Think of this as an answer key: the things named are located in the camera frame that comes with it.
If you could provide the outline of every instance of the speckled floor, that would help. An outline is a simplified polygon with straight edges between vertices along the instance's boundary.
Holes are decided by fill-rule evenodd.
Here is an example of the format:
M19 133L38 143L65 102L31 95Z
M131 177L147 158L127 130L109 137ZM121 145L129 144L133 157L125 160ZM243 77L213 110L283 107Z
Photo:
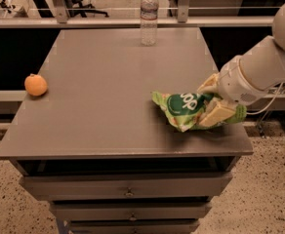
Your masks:
M254 155L240 159L233 180L194 234L285 234L285 130L279 121L265 123L261 138L253 122L244 126ZM0 161L0 234L56 234L49 206L19 186L20 174Z

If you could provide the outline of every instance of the drawer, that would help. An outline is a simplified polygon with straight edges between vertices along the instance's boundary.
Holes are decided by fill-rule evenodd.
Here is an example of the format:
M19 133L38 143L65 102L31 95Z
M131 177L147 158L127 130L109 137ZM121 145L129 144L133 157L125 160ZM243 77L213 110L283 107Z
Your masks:
M218 196L232 175L224 173L22 177L37 200Z
M156 221L74 221L69 229L74 234L190 234L199 226L198 220L156 220Z
M53 215L66 221L86 220L128 220L142 219L197 219L204 217L211 210L206 202L180 201L179 199L159 199L154 201L114 200L85 202L64 202L51 206Z

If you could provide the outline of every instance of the drawer handle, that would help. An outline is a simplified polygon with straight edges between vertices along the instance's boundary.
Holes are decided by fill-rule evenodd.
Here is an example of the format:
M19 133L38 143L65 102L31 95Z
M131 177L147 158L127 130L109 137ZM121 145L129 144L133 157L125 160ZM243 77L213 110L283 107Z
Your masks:
M132 215L130 216L129 220L132 221L132 222L137 220L134 213L132 213Z
M127 188L127 192L124 193L124 196L127 198L132 198L134 196L134 193L132 192L131 188Z

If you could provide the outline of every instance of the desk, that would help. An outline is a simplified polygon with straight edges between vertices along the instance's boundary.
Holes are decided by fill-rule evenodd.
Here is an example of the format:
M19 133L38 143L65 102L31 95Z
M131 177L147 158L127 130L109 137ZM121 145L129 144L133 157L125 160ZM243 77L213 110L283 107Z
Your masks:
M151 91L190 93L217 68L198 28L63 30L0 144L21 185L83 233L189 233L252 145L242 124L178 133Z

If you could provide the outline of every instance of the green plastic bag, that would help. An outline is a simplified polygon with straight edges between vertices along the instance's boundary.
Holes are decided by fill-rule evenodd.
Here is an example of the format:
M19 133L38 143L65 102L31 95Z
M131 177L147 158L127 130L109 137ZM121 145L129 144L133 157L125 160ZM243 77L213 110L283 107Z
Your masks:
M160 106L170 124L180 132L187 130L207 130L224 124L232 124L244 121L247 108L237 105L235 114L224 121L211 127L200 126L199 119L206 112L207 105L213 98L219 98L217 94L161 94L152 92L152 100Z

